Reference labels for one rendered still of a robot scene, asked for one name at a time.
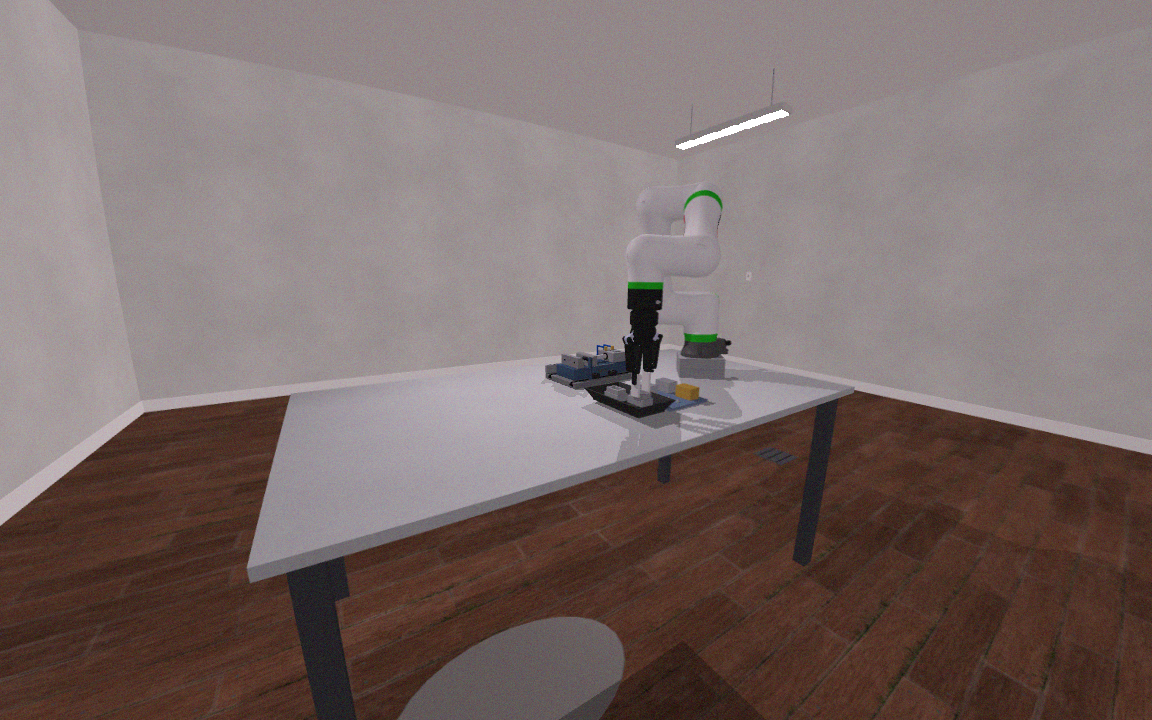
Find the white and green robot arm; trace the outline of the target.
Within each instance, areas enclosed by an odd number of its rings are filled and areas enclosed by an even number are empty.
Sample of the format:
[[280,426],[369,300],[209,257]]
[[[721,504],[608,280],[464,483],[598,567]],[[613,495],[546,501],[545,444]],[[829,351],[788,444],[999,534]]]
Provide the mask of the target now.
[[[717,232],[722,202],[721,190],[710,182],[650,187],[636,202],[641,236],[626,250],[627,306],[634,313],[659,313],[658,324],[684,325],[681,355],[685,357],[718,357],[728,354],[726,346],[732,344],[717,338],[717,293],[673,291],[670,279],[702,278],[717,270],[721,263]],[[684,220],[685,232],[669,236],[676,220]]]

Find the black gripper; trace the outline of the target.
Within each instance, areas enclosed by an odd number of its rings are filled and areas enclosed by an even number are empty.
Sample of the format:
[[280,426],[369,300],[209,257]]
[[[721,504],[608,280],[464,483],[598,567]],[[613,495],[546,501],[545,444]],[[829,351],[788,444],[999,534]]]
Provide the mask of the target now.
[[[664,334],[657,333],[658,313],[634,313],[631,311],[630,324],[632,325],[630,334],[622,338],[626,342],[626,370],[632,373],[631,396],[641,397],[641,389],[650,392],[652,373],[653,369],[657,369],[660,340],[662,340]],[[641,361],[643,361],[644,370],[643,387],[641,387],[639,374]]]

